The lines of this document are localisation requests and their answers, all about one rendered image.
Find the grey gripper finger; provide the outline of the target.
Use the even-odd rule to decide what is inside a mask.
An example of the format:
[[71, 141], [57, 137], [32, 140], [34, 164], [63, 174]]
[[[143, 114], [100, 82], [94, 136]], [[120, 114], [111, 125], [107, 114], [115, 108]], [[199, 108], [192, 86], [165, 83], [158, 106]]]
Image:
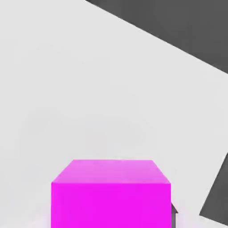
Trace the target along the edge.
[[176, 214], [178, 214], [178, 211], [174, 205], [171, 204], [171, 228], [176, 228]]

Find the small magenta cube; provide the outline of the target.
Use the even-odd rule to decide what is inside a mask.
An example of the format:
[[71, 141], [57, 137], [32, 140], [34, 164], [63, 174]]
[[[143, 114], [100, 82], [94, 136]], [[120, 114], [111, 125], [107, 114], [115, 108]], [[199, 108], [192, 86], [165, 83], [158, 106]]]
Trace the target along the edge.
[[171, 183], [151, 160], [73, 160], [51, 183], [51, 228], [171, 228]]

